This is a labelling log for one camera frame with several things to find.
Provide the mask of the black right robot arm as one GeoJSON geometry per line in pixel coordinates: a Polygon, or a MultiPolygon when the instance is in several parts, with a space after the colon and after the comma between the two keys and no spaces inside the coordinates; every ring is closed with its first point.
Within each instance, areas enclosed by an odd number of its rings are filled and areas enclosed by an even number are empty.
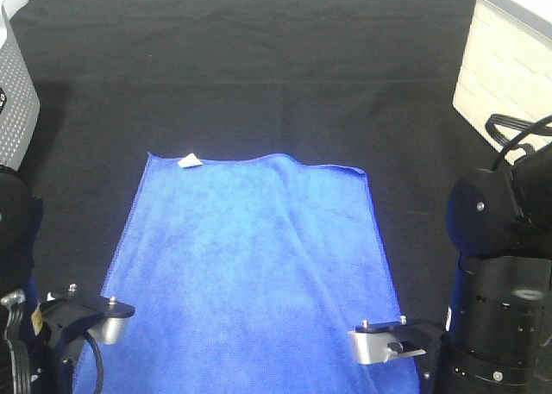
{"type": "Polygon", "coordinates": [[[551,291],[551,148],[476,169],[447,206],[459,251],[435,393],[526,393],[551,291]]]}

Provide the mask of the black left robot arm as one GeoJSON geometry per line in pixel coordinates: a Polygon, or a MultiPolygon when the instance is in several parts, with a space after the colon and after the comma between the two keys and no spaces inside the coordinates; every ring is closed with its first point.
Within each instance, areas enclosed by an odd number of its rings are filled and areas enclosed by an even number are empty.
{"type": "Polygon", "coordinates": [[[33,247],[43,205],[18,173],[1,168],[1,391],[71,393],[69,345],[93,314],[65,292],[40,302],[33,247]]]}

